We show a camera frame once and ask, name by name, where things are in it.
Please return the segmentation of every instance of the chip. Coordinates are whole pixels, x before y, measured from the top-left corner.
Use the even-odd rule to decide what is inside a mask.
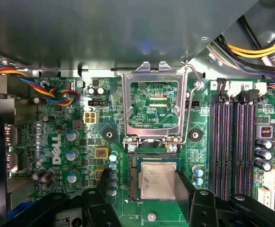
[[[82,166],[87,166],[89,164],[89,161],[88,160],[82,160],[81,161],[81,165]]]
[[[89,165],[95,166],[95,159],[89,159]]]
[[[83,120],[73,120],[72,127],[73,127],[73,129],[83,129],[84,121]]]
[[[81,181],[81,186],[84,186],[84,187],[86,187],[86,186],[88,186],[88,181],[86,181],[86,180],[82,180]]]
[[[88,145],[94,145],[94,139],[88,139]]]
[[[138,176],[144,200],[174,200],[176,162],[142,162]]]
[[[96,159],[107,159],[109,157],[109,147],[100,146],[96,147],[95,150]]]
[[[80,139],[80,145],[86,146],[87,145],[87,140]]]
[[[103,165],[103,160],[102,159],[96,159],[96,165],[97,166],[102,166]]]
[[[101,139],[95,139],[95,145],[101,145]]]

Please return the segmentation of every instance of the wire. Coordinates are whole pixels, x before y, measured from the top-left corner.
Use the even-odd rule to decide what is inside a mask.
[[[244,15],[238,19],[238,23],[241,26],[242,30],[244,30],[244,32],[247,34],[247,37],[254,46],[254,49],[262,48],[259,40],[256,38]]]
[[[264,50],[257,50],[257,51],[245,50],[245,49],[242,49],[242,48],[239,48],[239,47],[230,45],[230,44],[228,44],[228,46],[229,46],[230,49],[232,49],[232,50],[236,50],[236,51],[243,52],[243,53],[251,53],[251,54],[260,54],[260,53],[266,53],[266,52],[270,52],[270,51],[275,50],[275,46],[266,48],[266,49],[264,49]]]
[[[275,50],[272,50],[272,51],[266,52],[266,53],[261,53],[261,54],[254,54],[254,55],[241,53],[241,52],[236,51],[234,49],[232,49],[232,52],[239,55],[239,56],[241,56],[241,57],[245,57],[245,58],[262,58],[262,57],[268,56],[272,53],[275,53]]]

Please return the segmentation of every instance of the green circuit board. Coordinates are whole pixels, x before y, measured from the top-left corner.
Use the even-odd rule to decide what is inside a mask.
[[[39,182],[35,184],[35,192],[31,199],[37,201],[48,193],[63,192],[70,198],[80,194],[83,190],[95,187],[96,171],[108,166],[109,159],[96,159],[94,150],[96,147],[108,148],[109,152],[118,153],[117,165],[117,194],[107,199],[115,208],[115,212],[124,227],[131,226],[183,226],[186,227],[184,216],[175,201],[129,201],[128,184],[128,154],[124,152],[124,114],[122,81],[120,78],[42,78],[48,80],[52,87],[71,87],[81,94],[79,103],[70,107],[61,107],[54,104],[38,106],[38,122],[25,124],[19,129],[19,143],[11,147],[11,152],[18,153],[18,168],[13,176],[31,176],[40,167],[52,169],[54,174],[54,185],[47,191],[40,189]],[[84,81],[85,88],[77,88],[77,81]],[[193,88],[195,80],[189,79],[187,91]],[[204,183],[196,185],[196,188],[208,189],[209,187],[209,160],[210,160],[210,98],[215,94],[210,88],[210,81],[204,79],[204,88],[196,91],[193,100],[199,101],[191,110],[189,129],[198,128],[202,132],[202,139],[199,142],[192,142],[190,139],[182,146],[177,158],[181,160],[181,171],[192,181],[192,167],[199,166],[203,169],[202,177]],[[87,94],[87,87],[104,87],[107,92],[100,96],[101,100],[107,101],[107,106],[97,106],[93,111],[99,113],[98,123],[84,124],[83,113],[88,110],[90,96]],[[178,123],[178,118],[173,114],[173,107],[177,95],[177,85],[170,83],[133,83],[131,84],[131,102],[134,114],[129,124],[136,128],[165,128],[172,127]],[[268,117],[267,124],[275,126],[275,90],[268,91],[263,101],[262,108],[257,109],[258,117]],[[44,122],[46,116],[54,116],[54,120]],[[104,131],[113,129],[116,137],[113,141],[105,140]],[[74,141],[68,141],[66,134],[76,130],[79,136]],[[56,138],[60,138],[61,154],[60,163],[53,164],[53,144]],[[79,156],[74,161],[66,158],[66,153],[71,149],[77,149]],[[150,153],[153,148],[140,148],[139,152]],[[69,183],[67,176],[70,171],[77,170],[79,176],[76,182]],[[254,187],[262,187],[262,172],[255,168]],[[147,219],[149,213],[156,214],[156,220],[150,222]]]

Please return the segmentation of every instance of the expansion slot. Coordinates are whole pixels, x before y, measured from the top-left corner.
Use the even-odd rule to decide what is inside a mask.
[[[211,114],[212,177],[209,185],[216,196],[227,200],[231,191],[233,103],[214,103]]]
[[[252,196],[255,105],[236,103],[234,111],[232,193]]]

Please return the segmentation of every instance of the screw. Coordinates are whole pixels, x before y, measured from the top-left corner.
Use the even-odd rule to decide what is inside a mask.
[[[239,201],[244,201],[244,200],[245,200],[245,198],[243,198],[243,197],[240,196],[240,195],[235,196],[235,198],[236,198],[237,200],[239,200]]]
[[[130,144],[128,145],[128,152],[133,153],[135,150],[136,150],[136,145],[130,143]]]
[[[201,193],[202,195],[208,195],[209,192],[205,191],[205,190],[201,190],[199,193]]]
[[[155,221],[156,220],[156,215],[153,214],[153,213],[148,214],[148,220],[149,221]]]
[[[169,150],[172,153],[176,153],[177,152],[177,145],[176,144],[170,144],[169,145]]]

